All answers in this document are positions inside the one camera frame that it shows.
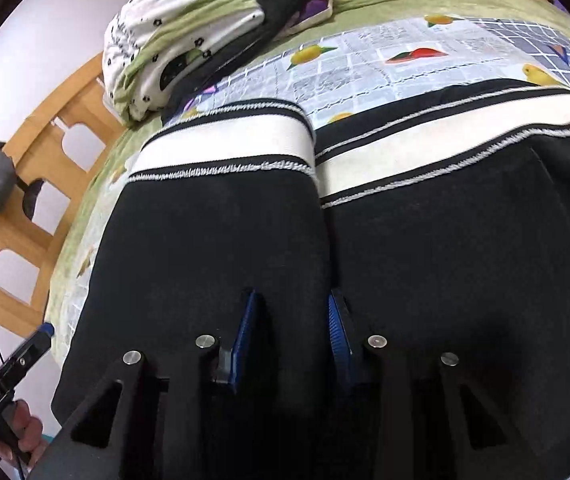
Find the person left hand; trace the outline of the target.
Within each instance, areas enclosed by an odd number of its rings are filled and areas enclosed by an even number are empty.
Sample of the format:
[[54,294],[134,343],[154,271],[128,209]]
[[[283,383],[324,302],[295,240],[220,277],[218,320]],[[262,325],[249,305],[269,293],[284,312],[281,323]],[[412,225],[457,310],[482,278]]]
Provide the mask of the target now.
[[31,414],[25,400],[19,399],[15,402],[10,426],[19,437],[18,450],[30,455],[27,467],[32,469],[48,448],[48,442],[43,436],[42,420]]

